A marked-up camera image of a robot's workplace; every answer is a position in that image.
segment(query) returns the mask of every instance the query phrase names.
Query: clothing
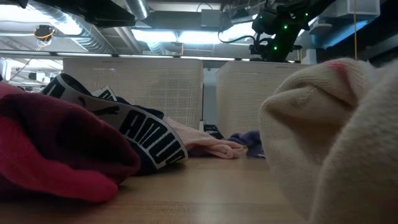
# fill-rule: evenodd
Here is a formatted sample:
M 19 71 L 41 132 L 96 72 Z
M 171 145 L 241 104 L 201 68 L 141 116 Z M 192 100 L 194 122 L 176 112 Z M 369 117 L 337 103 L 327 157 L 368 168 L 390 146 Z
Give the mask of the clothing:
M 105 202 L 139 169 L 117 130 L 87 110 L 0 83 L 0 198 Z
M 267 162 L 309 223 L 397 223 L 398 64 L 338 59 L 288 77 L 260 108 Z
M 249 131 L 244 134 L 233 134 L 228 139 L 229 141 L 236 142 L 248 148 L 247 156 L 265 158 L 264 150 L 262 149 L 260 132 Z
M 105 99 L 94 97 L 73 77 L 61 74 L 42 94 L 78 104 L 117 129 L 140 157 L 139 175 L 152 174 L 168 164 L 188 159 L 183 142 L 164 121 L 162 112 L 130 105 L 117 96 L 115 102 L 110 88 L 103 90 L 110 93 L 103 95 Z
M 203 130 L 215 139 L 224 139 L 224 136 L 220 133 L 217 126 L 215 126 L 214 124 L 204 124 Z
M 177 132 L 190 156 L 214 155 L 223 159 L 238 158 L 243 152 L 242 145 L 215 139 L 209 134 L 184 126 L 170 118 L 166 122 Z

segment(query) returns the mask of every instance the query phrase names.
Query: maroon cloth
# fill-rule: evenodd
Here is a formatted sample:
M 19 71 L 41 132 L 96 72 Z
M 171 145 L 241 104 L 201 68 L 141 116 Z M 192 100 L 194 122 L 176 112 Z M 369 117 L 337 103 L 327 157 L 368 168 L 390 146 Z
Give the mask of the maroon cloth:
M 118 130 L 86 109 L 0 83 L 0 199 L 48 193 L 104 202 L 139 167 Z

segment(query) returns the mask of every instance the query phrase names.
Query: wooden table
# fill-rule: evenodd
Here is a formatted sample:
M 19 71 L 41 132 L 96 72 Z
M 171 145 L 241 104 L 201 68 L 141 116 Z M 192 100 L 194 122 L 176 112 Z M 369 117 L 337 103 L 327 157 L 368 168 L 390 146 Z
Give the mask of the wooden table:
M 0 202 L 0 223 L 303 223 L 264 159 L 190 159 L 156 175 L 131 177 L 110 202 L 50 198 Z

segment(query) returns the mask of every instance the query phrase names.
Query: cream knit fabric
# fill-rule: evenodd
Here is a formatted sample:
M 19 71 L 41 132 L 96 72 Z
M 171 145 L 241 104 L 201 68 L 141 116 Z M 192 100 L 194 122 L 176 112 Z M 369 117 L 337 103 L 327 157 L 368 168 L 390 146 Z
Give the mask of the cream knit fabric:
M 309 223 L 398 223 L 398 63 L 298 71 L 259 117 L 271 171 Z

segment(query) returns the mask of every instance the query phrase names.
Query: cable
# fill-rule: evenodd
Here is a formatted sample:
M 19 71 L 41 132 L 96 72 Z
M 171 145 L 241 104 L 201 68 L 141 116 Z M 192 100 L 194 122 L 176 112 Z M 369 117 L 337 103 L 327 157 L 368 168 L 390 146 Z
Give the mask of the cable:
M 46 46 L 50 45 L 51 43 L 52 43 L 52 39 L 47 44 L 41 40 L 36 40 L 36 44 L 38 47 L 41 47 L 41 46 L 46 47 Z
M 43 38 L 46 38 L 46 39 L 47 39 L 47 38 L 49 38 L 51 35 L 53 35 L 54 32 L 55 32 L 55 29 L 53 29 L 53 31 L 52 31 L 51 34 L 49 34 L 49 35 L 45 35 L 45 36 L 43 36 L 43 37 L 38 37 L 38 36 L 35 35 L 35 37 L 38 38 L 38 39 L 43 39 Z
M 235 22 L 233 25 L 247 23 L 247 22 L 253 22 L 253 21 L 254 21 L 254 19 L 251 19 L 251 20 L 248 20 L 248 21 L 242 21 L 242 22 Z
M 43 47 L 45 47 L 45 46 L 44 46 L 44 45 L 40 45 L 40 46 L 36 49 L 36 51 L 40 51 Z M 32 59 L 33 59 L 34 57 L 35 57 L 35 56 L 32 56 L 32 57 L 26 62 L 26 64 L 25 64 L 14 76 L 12 76 L 12 77 L 8 80 L 8 82 L 10 82 L 10 81 L 13 80 L 15 77 L 17 77 L 17 76 L 20 74 L 20 72 L 23 71 L 23 69 L 26 68 L 26 66 L 29 64 L 29 62 L 32 61 Z
M 358 42 L 356 36 L 356 0 L 354 0 L 354 55 L 355 60 L 358 59 Z
M 252 8 L 261 6 L 262 4 L 268 4 L 268 0 L 262 1 L 262 2 L 260 2 L 259 4 L 256 4 L 256 5 L 254 5 L 254 6 L 245 7 L 245 9 L 252 9 Z
M 254 43 L 260 44 L 260 36 L 261 36 L 261 34 L 257 34 L 256 40 L 254 41 Z
M 265 37 L 265 38 L 263 38 L 263 39 L 261 39 L 260 41 L 259 41 L 259 44 L 261 44 L 262 42 L 264 42 L 264 41 L 269 41 L 269 40 L 272 40 L 272 38 L 270 38 L 270 37 Z
M 223 41 L 223 40 L 220 39 L 220 32 L 221 31 L 218 32 L 217 36 L 218 36 L 218 39 L 224 44 L 230 44 L 230 43 L 233 43 L 233 42 L 245 39 L 245 38 L 252 38 L 253 39 L 253 43 L 256 43 L 256 39 L 253 36 L 251 36 L 251 35 L 245 35 L 245 36 L 242 36 L 242 37 L 240 37 L 238 39 L 234 39 L 234 40 L 230 40 L 230 41 Z
M 197 7 L 197 12 L 199 11 L 199 7 L 200 7 L 202 4 L 206 4 L 206 5 L 208 5 L 208 6 L 210 7 L 210 9 L 213 9 L 213 7 L 212 7 L 210 4 L 208 4 L 207 2 L 201 2 L 201 3 L 199 4 L 199 6 Z

